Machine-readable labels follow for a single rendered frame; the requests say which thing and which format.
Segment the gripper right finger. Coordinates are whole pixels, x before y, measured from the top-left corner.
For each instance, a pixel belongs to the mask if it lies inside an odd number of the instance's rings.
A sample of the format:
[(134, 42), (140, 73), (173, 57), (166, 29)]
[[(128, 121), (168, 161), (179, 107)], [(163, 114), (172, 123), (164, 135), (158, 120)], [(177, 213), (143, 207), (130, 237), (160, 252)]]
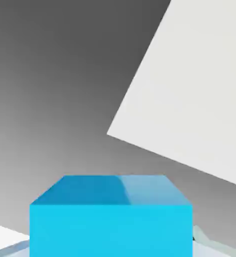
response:
[(199, 226), (194, 225), (193, 257), (236, 257), (236, 249), (209, 239)]

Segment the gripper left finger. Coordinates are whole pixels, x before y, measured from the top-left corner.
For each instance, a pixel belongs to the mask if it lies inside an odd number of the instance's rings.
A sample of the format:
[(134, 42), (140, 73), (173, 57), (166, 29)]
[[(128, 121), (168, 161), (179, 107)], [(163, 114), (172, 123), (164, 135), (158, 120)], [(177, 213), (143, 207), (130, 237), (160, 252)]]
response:
[(27, 248), (29, 239), (29, 235), (0, 226), (0, 257)]

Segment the small cyan cube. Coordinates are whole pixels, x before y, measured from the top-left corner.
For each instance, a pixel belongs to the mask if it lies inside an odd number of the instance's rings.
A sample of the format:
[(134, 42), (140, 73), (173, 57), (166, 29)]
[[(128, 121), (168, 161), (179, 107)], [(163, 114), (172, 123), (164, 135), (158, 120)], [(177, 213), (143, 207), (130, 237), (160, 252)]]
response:
[(192, 231), (163, 175), (64, 176), (30, 204), (30, 257), (193, 257)]

